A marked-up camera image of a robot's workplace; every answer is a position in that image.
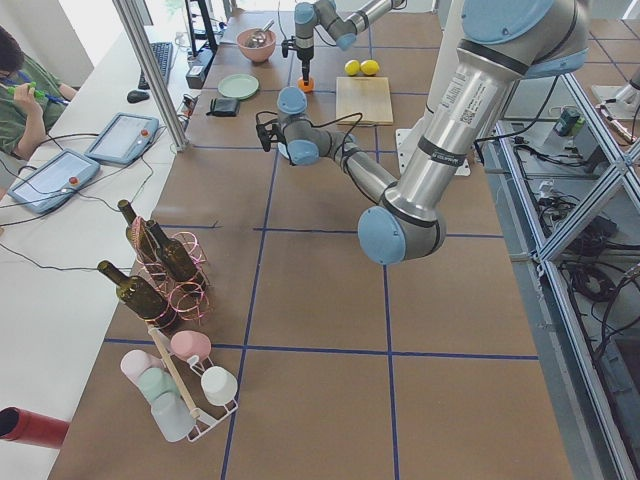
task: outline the wooden cutting board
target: wooden cutting board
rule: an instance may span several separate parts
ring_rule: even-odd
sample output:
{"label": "wooden cutting board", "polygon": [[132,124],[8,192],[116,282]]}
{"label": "wooden cutting board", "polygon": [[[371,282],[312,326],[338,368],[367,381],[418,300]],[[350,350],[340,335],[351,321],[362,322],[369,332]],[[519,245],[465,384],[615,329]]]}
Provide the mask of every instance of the wooden cutting board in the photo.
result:
{"label": "wooden cutting board", "polygon": [[[362,124],[393,124],[387,77],[336,78],[336,118],[356,112],[362,112]],[[357,119],[352,117],[338,123],[353,124]]]}

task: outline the computer mouse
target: computer mouse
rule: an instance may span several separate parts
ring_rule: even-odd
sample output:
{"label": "computer mouse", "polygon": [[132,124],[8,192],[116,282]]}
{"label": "computer mouse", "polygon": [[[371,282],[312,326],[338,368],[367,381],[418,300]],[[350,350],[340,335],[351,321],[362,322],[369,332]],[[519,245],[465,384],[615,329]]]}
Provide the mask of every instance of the computer mouse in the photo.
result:
{"label": "computer mouse", "polygon": [[131,90],[127,93],[127,102],[129,103],[138,103],[143,100],[147,100],[149,98],[149,94],[147,92],[143,92],[142,90]]}

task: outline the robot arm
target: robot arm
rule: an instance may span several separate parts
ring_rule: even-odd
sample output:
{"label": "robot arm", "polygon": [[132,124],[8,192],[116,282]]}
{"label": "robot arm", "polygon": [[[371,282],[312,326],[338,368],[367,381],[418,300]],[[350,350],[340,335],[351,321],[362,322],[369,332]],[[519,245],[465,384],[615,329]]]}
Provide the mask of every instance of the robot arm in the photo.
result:
{"label": "robot arm", "polygon": [[[294,164],[333,158],[377,203],[358,223],[360,245],[372,260],[387,265],[430,255],[446,235],[437,204],[481,129],[495,123],[512,83],[584,63],[588,6],[588,0],[466,0],[457,69],[398,181],[345,134],[314,128],[304,113],[306,97],[293,87],[279,97],[279,139]],[[267,150],[264,135],[261,140]]]}
{"label": "robot arm", "polygon": [[282,54],[286,58],[289,50],[297,52],[298,59],[302,62],[302,79],[308,85],[316,26],[324,28],[341,50],[347,50],[356,41],[357,34],[364,32],[371,23],[405,2],[406,0],[372,0],[346,20],[336,12],[335,0],[319,0],[314,4],[298,3],[294,12],[296,35],[282,43]]}

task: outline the red cylinder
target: red cylinder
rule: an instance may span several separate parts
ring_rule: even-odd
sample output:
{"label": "red cylinder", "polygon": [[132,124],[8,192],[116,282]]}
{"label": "red cylinder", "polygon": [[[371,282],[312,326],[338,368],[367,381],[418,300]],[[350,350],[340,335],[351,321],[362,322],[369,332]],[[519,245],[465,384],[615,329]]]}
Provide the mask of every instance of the red cylinder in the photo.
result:
{"label": "red cylinder", "polygon": [[0,411],[0,440],[60,448],[69,422],[28,410],[8,407]]}

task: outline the green plate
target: green plate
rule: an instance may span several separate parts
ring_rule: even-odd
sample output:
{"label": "green plate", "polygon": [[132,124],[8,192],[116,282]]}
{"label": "green plate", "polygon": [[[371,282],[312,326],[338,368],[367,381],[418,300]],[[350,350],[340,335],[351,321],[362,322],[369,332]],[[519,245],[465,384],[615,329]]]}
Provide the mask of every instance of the green plate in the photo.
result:
{"label": "green plate", "polygon": [[218,84],[218,91],[229,98],[244,100],[253,96],[260,87],[260,82],[256,77],[245,73],[236,73],[223,78]]}

